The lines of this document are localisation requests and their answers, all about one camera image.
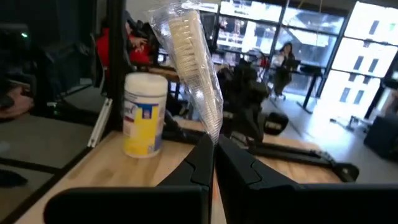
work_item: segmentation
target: glass window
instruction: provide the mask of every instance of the glass window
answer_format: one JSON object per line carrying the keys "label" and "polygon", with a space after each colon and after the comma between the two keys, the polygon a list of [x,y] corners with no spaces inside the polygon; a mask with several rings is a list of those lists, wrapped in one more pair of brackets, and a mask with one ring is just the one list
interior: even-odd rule
{"label": "glass window", "polygon": [[362,56],[363,61],[361,62],[361,66],[355,72],[384,77],[392,59],[397,53],[397,49],[394,46],[375,43],[371,43],[368,48],[364,48],[362,40],[343,38],[332,68],[353,72],[353,68],[356,68],[355,65],[357,64],[358,56]]}
{"label": "glass window", "polygon": [[357,2],[345,36],[398,45],[398,9]]}
{"label": "glass window", "polygon": [[347,88],[347,87],[344,88],[343,93],[341,94],[341,97],[340,97],[340,102],[343,102],[343,103],[346,102],[350,90],[351,90],[350,88]]}
{"label": "glass window", "polygon": [[359,102],[361,102],[361,99],[362,99],[362,96],[363,96],[363,93],[364,93],[365,91],[363,91],[363,90],[359,90],[358,91],[358,93],[356,94],[356,96],[355,96],[355,100],[354,100],[354,104],[355,105],[358,105],[359,104]]}
{"label": "glass window", "polygon": [[295,29],[281,29],[276,50],[281,49],[286,42],[293,44],[293,53],[297,60],[325,67],[335,46],[336,37]]}
{"label": "glass window", "polygon": [[222,0],[220,13],[260,21],[278,22],[281,6],[256,1]]}
{"label": "glass window", "polygon": [[364,48],[368,48],[370,45],[371,45],[370,42],[364,40],[364,42],[363,42],[363,47]]}
{"label": "glass window", "polygon": [[369,84],[370,80],[371,80],[371,77],[364,77],[363,84]]}
{"label": "glass window", "polygon": [[348,81],[353,82],[353,81],[355,81],[355,78],[356,78],[356,75],[350,74],[349,78],[348,78]]}
{"label": "glass window", "polygon": [[344,17],[332,16],[319,12],[288,8],[285,12],[283,25],[300,27],[338,34],[343,25]]}
{"label": "glass window", "polygon": [[265,54],[271,51],[276,27],[228,17],[220,17],[220,24],[222,29],[217,39],[219,49],[252,54],[256,54],[256,50]]}
{"label": "glass window", "polygon": [[368,72],[373,72],[374,69],[376,68],[377,63],[379,62],[379,59],[373,59],[371,66],[369,67],[369,71]]}
{"label": "glass window", "polygon": [[198,9],[206,12],[217,12],[218,4],[216,3],[193,3],[193,2],[185,2],[182,3],[182,7],[185,9]]}
{"label": "glass window", "polygon": [[369,34],[373,35],[377,29],[377,26],[379,25],[380,21],[373,21],[373,24],[371,26],[371,30],[369,30]]}
{"label": "glass window", "polygon": [[356,59],[355,65],[354,65],[354,70],[359,70],[359,68],[361,67],[363,61],[363,56],[358,56],[358,58]]}
{"label": "glass window", "polygon": [[[350,82],[350,75],[347,72],[331,70],[321,95],[321,99],[327,101],[336,114],[344,119],[349,119],[351,115],[363,117],[380,86],[380,78],[357,75],[355,81]],[[361,90],[364,91],[363,95],[359,101],[357,100],[358,104],[355,104]]]}

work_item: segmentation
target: gray floor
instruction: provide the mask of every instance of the gray floor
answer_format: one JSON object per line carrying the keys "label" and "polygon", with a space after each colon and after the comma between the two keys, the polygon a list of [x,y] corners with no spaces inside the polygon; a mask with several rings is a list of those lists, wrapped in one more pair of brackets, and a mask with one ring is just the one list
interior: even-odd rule
{"label": "gray floor", "polygon": [[[99,90],[89,88],[69,96],[67,100],[79,108],[100,111],[104,98]],[[290,123],[281,136],[314,142],[336,160],[357,165],[360,169],[359,183],[398,182],[398,165],[381,159],[366,148],[363,133],[351,133],[330,123],[333,112],[327,107],[313,102],[315,111],[309,115],[295,100],[288,97],[285,101],[263,103],[265,111],[283,111],[289,117]],[[79,124],[27,115],[17,121],[0,124],[0,157],[63,167],[85,148],[91,130],[91,127]],[[0,169],[13,170],[29,180],[25,187],[0,189],[0,220],[51,177],[12,167],[0,166]],[[11,208],[3,209],[7,203],[12,204]]]}
{"label": "gray floor", "polygon": [[304,112],[296,98],[289,96],[285,101],[263,103],[265,110],[283,111],[290,119],[289,127],[283,135],[295,139],[305,139],[318,144],[337,161],[350,162],[360,169],[358,183],[398,183],[398,163],[381,159],[363,144],[361,130],[350,132],[340,125],[331,123],[335,111],[325,105],[312,102],[312,115]]}

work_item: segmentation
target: wooden tabletop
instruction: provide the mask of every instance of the wooden tabletop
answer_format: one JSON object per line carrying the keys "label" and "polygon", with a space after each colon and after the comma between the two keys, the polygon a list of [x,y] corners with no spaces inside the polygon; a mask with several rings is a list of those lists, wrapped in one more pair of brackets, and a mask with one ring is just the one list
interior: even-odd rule
{"label": "wooden tabletop", "polygon": [[[203,130],[201,123],[179,120],[184,128]],[[298,140],[266,136],[265,142],[286,146],[318,149],[314,144]],[[193,145],[163,141],[160,153],[150,159],[134,159],[123,153],[123,134],[110,133],[66,176],[50,189],[16,223],[43,224],[42,214],[47,201],[55,194],[73,187],[144,187],[156,186],[167,177],[193,149]],[[259,157],[263,163],[301,183],[340,182],[332,171],[278,159]],[[213,181],[212,223],[226,223],[220,190]]]}

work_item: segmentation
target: black metal bracket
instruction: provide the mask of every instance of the black metal bracket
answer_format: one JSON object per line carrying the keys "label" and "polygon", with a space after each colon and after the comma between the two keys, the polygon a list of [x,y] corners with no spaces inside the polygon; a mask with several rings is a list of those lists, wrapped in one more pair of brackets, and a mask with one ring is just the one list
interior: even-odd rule
{"label": "black metal bracket", "polygon": [[283,159],[331,169],[343,182],[355,182],[359,175],[359,169],[356,166],[336,162],[334,158],[325,151],[304,150],[254,141],[248,141],[248,145],[248,152],[253,155]]}

